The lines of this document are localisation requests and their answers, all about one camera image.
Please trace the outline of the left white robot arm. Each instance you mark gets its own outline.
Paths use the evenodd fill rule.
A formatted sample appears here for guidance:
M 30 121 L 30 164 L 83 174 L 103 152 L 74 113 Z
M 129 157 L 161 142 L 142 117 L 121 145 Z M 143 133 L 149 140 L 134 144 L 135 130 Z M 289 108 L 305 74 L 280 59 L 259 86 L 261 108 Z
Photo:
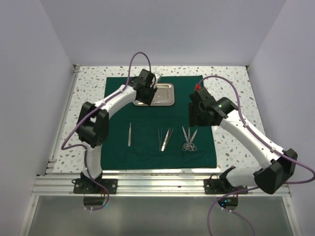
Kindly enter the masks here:
M 110 118 L 134 101 L 150 106 L 160 79 L 160 74 L 142 69 L 138 76 L 128 78 L 125 84 L 104 99 L 82 105 L 76 133 L 87 149 L 82 174 L 87 177 L 85 187 L 91 193 L 99 192 L 102 187 L 102 180 L 98 178 L 102 174 L 100 152 L 109 134 Z

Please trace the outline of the dark green surgical cloth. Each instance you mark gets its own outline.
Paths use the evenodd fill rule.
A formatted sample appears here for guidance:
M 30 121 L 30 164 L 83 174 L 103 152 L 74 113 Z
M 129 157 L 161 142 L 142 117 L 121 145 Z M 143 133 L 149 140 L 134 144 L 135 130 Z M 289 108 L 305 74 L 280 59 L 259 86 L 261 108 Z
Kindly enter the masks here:
M 179 168 L 216 168 L 217 156 L 210 127 L 197 129 L 193 141 L 196 151 L 183 151 L 185 143 L 182 127 L 189 129 L 189 95 L 202 76 L 162 77 L 161 83 L 171 83 L 175 89 L 172 106 L 135 106 L 129 103 L 109 121 L 109 134 L 101 149 L 103 170 L 143 170 Z M 131 146 L 128 130 L 131 122 Z M 159 151 L 158 129 L 162 128 L 162 142 L 169 128 L 173 128 L 164 151 Z

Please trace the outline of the steel hemostat forceps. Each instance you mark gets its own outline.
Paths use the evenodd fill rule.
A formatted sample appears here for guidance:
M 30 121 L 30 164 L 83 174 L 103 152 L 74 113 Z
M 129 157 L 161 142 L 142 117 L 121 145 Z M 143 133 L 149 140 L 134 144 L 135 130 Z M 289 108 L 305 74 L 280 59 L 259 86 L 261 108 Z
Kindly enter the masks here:
M 185 128 L 182 127 L 184 138 L 186 143 L 183 144 L 182 150 L 183 151 L 195 151 L 194 144 L 190 141 L 190 129 L 188 129 L 188 133 L 186 132 Z

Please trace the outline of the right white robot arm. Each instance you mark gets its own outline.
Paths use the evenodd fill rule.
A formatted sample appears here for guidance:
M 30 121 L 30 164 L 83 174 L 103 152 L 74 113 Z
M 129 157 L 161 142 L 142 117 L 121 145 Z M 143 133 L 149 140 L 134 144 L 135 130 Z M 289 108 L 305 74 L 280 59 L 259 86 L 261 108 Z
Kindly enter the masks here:
M 258 167 L 231 166 L 217 179 L 208 178 L 210 191 L 223 194 L 258 186 L 267 194 L 274 194 L 295 171 L 297 153 L 276 145 L 246 119 L 239 117 L 239 109 L 229 98 L 216 100 L 205 88 L 189 95 L 189 125 L 219 126 L 232 134 L 257 160 Z

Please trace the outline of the steel tweezers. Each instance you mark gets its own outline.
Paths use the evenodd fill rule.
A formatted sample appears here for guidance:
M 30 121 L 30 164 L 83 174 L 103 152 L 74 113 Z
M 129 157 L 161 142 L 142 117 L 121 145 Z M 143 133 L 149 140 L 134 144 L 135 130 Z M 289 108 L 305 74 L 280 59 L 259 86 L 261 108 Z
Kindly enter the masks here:
M 170 136 L 171 136 L 173 130 L 174 130 L 173 128 L 168 129 L 166 136 L 165 136 L 165 144 L 167 144 L 169 142 L 169 139 L 170 139 Z
M 158 142 L 159 142 L 159 151 L 161 151 L 161 148 L 162 148 L 162 128 L 158 129 Z

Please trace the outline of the steel surgical scissors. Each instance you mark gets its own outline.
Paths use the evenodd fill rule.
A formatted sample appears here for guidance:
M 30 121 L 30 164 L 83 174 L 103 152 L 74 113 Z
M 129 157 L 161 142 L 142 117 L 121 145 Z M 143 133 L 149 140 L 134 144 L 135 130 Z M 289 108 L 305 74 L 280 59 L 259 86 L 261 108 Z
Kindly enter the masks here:
M 185 140 L 186 140 L 186 143 L 184 143 L 183 146 L 182 146 L 182 150 L 183 150 L 183 151 L 189 151 L 189 150 L 188 150 L 188 143 L 189 143 L 190 136 L 187 135 L 187 133 L 186 133 L 184 127 L 182 127 L 182 130 L 183 130 L 184 138 L 185 138 Z

